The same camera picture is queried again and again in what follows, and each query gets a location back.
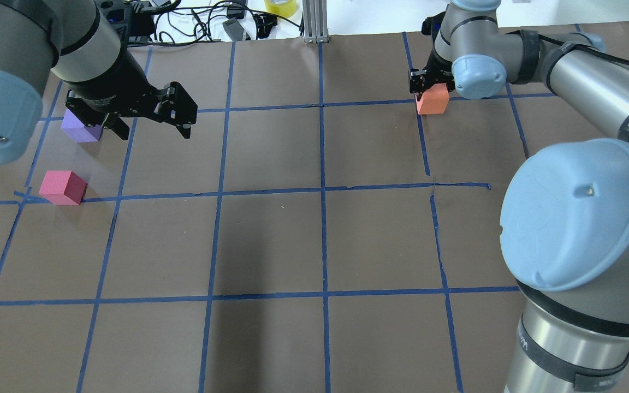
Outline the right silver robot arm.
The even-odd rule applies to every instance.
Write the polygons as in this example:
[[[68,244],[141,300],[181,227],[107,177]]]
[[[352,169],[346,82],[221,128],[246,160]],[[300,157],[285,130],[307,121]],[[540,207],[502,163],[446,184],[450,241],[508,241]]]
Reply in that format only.
[[[487,99],[541,82],[603,137],[522,164],[500,211],[500,249],[526,297],[505,392],[607,392],[629,363],[629,60],[598,35],[500,33],[499,1],[451,1],[422,24],[421,102],[435,87]]]

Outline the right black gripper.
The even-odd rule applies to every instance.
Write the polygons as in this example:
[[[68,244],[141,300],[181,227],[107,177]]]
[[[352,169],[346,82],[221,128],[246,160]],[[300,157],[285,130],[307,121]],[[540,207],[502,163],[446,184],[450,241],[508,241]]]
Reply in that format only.
[[[432,38],[432,49],[424,69],[409,71],[409,92],[416,98],[434,85],[453,87],[451,45],[441,30],[443,19],[444,16],[429,16],[423,22],[423,35]]]

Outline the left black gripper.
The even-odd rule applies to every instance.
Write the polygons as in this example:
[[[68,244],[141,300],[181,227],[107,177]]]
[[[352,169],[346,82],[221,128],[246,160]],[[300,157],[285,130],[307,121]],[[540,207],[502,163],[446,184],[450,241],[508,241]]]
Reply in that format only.
[[[128,141],[130,127],[120,117],[145,117],[167,123],[191,137],[197,121],[198,106],[179,82],[170,82],[158,90],[149,83],[142,67],[126,49],[122,49],[110,69],[83,82],[68,82],[70,90],[65,105],[73,114],[87,109],[105,114],[102,128]]]

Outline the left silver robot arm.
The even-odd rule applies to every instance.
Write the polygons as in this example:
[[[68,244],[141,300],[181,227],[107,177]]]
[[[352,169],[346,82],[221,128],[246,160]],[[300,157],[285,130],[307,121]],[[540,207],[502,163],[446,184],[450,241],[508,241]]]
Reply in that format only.
[[[197,104],[178,82],[153,87],[127,45],[178,2],[0,1],[0,165],[19,159],[43,113],[49,74],[67,83],[67,109],[88,127],[129,139],[125,118],[189,138]]]

